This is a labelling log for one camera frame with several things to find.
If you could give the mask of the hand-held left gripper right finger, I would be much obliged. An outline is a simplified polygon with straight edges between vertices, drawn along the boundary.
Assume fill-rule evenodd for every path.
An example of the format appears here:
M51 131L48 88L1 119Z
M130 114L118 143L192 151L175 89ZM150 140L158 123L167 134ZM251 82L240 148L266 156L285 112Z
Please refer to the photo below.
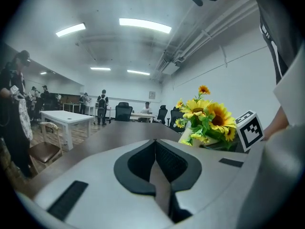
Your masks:
M155 160L169 183L168 214L161 229L234 229L241 201L231 199L232 185L245 154L155 141Z

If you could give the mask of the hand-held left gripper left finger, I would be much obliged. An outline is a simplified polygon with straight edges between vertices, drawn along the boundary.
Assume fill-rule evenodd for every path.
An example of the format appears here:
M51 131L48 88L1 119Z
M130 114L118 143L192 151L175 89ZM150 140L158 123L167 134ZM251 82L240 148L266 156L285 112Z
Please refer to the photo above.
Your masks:
M115 161L147 141L91 155L46 185L34 201L44 210L74 181L88 184L65 222L78 229L166 229L173 222L154 197L124 188L114 174Z

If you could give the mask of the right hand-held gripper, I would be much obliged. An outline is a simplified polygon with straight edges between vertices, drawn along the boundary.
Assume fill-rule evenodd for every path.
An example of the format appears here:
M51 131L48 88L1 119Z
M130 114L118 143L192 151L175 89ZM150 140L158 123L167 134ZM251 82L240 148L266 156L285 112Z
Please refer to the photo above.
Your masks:
M209 143L201 143L200 148L216 151L246 153L251 146L264 138L264 132L256 112L249 110L235 119L236 128L229 132L210 130Z

